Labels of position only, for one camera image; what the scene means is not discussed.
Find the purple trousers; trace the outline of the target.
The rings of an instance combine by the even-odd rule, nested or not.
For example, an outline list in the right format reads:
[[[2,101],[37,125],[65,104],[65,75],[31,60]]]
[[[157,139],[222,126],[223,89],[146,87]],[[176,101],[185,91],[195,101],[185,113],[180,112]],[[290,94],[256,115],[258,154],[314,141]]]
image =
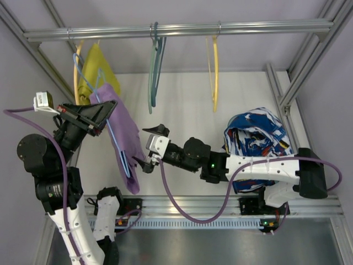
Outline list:
[[[109,100],[117,101],[117,106],[109,117],[109,122],[114,130],[115,137],[118,140],[121,151],[126,155],[126,161],[130,170],[131,177],[127,178],[125,171],[122,167],[118,150],[115,149],[113,139],[111,138],[110,131],[108,128],[108,133],[111,138],[111,143],[113,145],[117,164],[119,167],[120,175],[125,184],[125,187],[132,194],[138,194],[140,191],[140,185],[138,182],[136,167],[138,163],[132,158],[133,156],[145,160],[146,157],[142,150],[141,140],[139,136],[139,129],[131,118],[128,110],[124,106],[120,97],[115,93],[113,87],[105,83],[98,88],[98,95],[102,102],[107,102]],[[89,96],[91,104],[98,104],[94,93]]]

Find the light blue hanger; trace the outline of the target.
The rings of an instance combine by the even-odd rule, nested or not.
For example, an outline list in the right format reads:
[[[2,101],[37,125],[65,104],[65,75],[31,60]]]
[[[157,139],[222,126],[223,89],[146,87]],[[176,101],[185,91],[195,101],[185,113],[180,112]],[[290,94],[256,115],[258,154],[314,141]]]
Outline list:
[[[74,61],[74,70],[76,72],[78,72],[80,74],[80,76],[84,79],[85,83],[88,85],[88,87],[93,91],[97,101],[100,103],[101,100],[99,98],[99,95],[98,95],[98,82],[99,82],[99,79],[102,77],[103,80],[105,80],[105,75],[104,75],[104,71],[100,68],[98,69],[98,77],[96,79],[96,84],[95,84],[95,87],[93,87],[91,85],[91,83],[86,79],[85,75],[82,73],[82,69],[78,66],[78,63],[79,63],[79,60],[82,59],[82,57],[77,53],[75,52],[73,54],[73,61]],[[118,154],[119,154],[119,157],[120,157],[120,161],[122,163],[122,167],[125,171],[125,174],[126,174],[126,177],[127,178],[130,178],[131,177],[131,174],[130,174],[130,170],[129,170],[129,167],[128,167],[128,164],[127,164],[127,161],[126,161],[126,155],[123,151],[121,151],[120,149],[120,146],[119,146],[119,143],[118,143],[118,140],[117,138],[115,137],[115,134],[114,134],[114,130],[109,122],[109,120],[107,120],[107,125],[108,125],[108,128],[109,128],[109,131],[110,131],[110,135],[111,135],[111,138],[113,139],[113,142],[114,142],[114,146],[115,146],[115,149],[118,150]]]

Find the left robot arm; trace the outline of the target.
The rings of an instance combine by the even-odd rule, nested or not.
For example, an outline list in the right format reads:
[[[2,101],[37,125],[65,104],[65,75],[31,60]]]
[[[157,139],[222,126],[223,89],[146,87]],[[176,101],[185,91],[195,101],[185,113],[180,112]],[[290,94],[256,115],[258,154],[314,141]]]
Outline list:
[[[69,167],[74,152],[87,135],[98,136],[117,106],[115,100],[93,105],[48,106],[57,126],[52,134],[22,138],[17,155],[34,178],[35,194],[56,224],[72,264],[118,264],[115,242],[117,212],[123,198],[117,187],[103,188],[94,201],[96,221],[91,227],[77,167]]]

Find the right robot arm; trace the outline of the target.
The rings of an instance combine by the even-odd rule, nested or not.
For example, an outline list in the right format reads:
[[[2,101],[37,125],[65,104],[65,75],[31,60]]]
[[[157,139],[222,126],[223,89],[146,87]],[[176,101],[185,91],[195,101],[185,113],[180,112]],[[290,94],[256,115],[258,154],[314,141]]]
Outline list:
[[[260,193],[265,205],[279,208],[297,198],[325,199],[328,189],[324,165],[310,149],[282,157],[250,157],[214,152],[211,146],[191,137],[183,147],[171,142],[169,129],[163,124],[146,130],[150,136],[146,148],[150,161],[135,157],[145,173],[153,172],[160,162],[189,172],[200,171],[206,182],[233,183],[237,180],[264,180],[274,184]]]

